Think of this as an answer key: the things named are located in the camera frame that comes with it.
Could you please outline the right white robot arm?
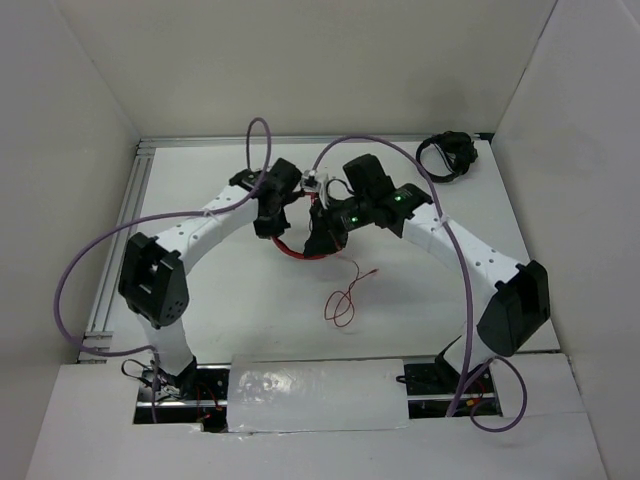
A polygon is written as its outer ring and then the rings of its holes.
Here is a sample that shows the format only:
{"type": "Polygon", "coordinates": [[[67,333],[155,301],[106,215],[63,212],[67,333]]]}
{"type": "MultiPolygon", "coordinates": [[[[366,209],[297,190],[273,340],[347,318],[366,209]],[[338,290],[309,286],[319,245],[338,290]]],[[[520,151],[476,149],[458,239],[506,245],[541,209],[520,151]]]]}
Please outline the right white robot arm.
{"type": "Polygon", "coordinates": [[[395,186],[378,158],[366,154],[344,168],[352,194],[328,194],[326,175],[308,170],[302,188],[316,194],[310,208],[312,230],[306,257],[329,255],[344,247],[350,232],[374,224],[433,255],[447,268],[468,269],[473,327],[437,357],[436,379],[448,392],[460,391],[471,371],[494,356],[510,357],[549,319],[546,269],[499,253],[455,221],[438,213],[434,200],[418,186],[395,186]]]}

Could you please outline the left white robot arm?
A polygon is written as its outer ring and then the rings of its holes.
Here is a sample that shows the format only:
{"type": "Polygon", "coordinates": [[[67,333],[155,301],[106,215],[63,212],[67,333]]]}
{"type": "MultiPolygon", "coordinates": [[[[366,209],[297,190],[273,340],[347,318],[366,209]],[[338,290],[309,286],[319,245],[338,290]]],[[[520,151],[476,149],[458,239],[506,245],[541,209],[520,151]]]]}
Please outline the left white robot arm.
{"type": "Polygon", "coordinates": [[[245,169],[202,209],[154,236],[142,232],[127,242],[118,292],[137,316],[155,348],[163,389],[176,399],[192,399],[197,360],[189,348],[182,316],[189,305],[187,275],[214,247],[252,224],[270,239],[290,227],[284,207],[303,195],[302,172],[280,158],[267,171],[245,169]]]}

